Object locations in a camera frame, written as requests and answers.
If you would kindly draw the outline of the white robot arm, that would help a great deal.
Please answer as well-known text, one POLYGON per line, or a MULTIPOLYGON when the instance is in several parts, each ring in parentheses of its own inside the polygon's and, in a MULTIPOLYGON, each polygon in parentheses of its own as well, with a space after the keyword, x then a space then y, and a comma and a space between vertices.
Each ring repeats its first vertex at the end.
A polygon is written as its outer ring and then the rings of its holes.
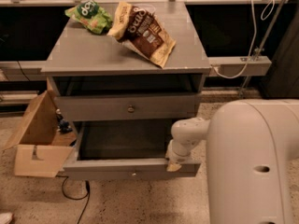
POLYGON ((175 172, 206 141, 210 224, 293 224, 288 162, 299 157, 299 100, 244 99, 209 120, 171 128, 167 170, 175 172))

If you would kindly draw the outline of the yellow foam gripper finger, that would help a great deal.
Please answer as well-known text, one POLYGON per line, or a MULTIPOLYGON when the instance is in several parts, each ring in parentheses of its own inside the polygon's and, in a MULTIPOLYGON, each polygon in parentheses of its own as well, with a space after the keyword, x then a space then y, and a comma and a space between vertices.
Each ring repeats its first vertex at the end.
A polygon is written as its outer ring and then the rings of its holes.
POLYGON ((166 170, 168 172, 176 172, 181 168, 182 155, 179 149, 179 145, 171 140, 167 146, 167 151, 165 153, 165 158, 168 160, 166 170))

